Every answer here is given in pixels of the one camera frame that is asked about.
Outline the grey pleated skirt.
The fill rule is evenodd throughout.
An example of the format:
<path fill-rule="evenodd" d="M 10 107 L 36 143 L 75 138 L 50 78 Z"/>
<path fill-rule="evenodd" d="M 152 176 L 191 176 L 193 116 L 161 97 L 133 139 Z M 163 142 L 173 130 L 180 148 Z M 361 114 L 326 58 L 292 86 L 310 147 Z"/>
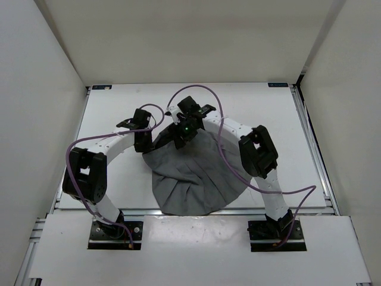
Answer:
<path fill-rule="evenodd" d="M 236 200 L 252 179 L 241 165 L 238 148 L 202 129 L 179 150 L 169 142 L 142 157 L 152 170 L 152 193 L 165 214 L 218 211 Z"/>

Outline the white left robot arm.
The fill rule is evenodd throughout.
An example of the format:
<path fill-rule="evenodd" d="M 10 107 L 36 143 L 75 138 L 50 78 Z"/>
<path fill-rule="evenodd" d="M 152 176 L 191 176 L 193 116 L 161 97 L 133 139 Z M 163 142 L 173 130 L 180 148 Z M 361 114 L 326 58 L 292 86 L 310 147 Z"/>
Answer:
<path fill-rule="evenodd" d="M 98 227 L 111 238 L 124 234 L 125 224 L 120 209 L 107 197 L 107 167 L 126 149 L 137 153 L 153 149 L 152 133 L 128 132 L 117 128 L 113 135 L 89 148 L 74 147 L 68 154 L 62 189 L 73 199 L 86 203 L 96 218 Z"/>

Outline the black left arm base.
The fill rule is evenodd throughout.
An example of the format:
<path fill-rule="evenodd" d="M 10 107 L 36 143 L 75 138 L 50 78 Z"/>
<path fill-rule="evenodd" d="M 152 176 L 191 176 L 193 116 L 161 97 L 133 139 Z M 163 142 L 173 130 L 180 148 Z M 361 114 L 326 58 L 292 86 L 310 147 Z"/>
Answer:
<path fill-rule="evenodd" d="M 139 251 L 142 247 L 143 221 L 127 220 L 118 217 L 119 223 L 124 223 L 125 227 L 130 231 L 128 235 L 125 228 L 107 224 L 93 219 L 89 239 L 89 250 L 134 250 Z"/>

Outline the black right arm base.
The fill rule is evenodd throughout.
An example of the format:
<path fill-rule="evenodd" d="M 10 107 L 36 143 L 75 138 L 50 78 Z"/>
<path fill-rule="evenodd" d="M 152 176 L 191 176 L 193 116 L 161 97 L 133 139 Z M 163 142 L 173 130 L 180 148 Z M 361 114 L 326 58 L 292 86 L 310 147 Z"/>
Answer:
<path fill-rule="evenodd" d="M 252 253 L 307 251 L 300 220 L 291 210 L 279 220 L 267 215 L 265 220 L 249 220 L 247 231 Z"/>

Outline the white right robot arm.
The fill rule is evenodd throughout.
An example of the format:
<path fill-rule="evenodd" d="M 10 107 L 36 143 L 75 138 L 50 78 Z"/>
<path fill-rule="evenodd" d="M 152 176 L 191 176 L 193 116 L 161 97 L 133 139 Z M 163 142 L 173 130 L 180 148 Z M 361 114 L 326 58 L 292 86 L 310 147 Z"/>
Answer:
<path fill-rule="evenodd" d="M 223 117 L 210 105 L 197 107 L 194 111 L 169 108 L 167 116 L 173 119 L 158 138 L 155 147 L 173 141 L 177 149 L 184 147 L 202 129 L 225 139 L 239 150 L 241 165 L 252 176 L 261 193 L 266 216 L 268 233 L 274 238 L 283 237 L 292 227 L 293 213 L 286 204 L 277 177 L 276 147 L 266 127 L 251 128 L 232 119 Z"/>

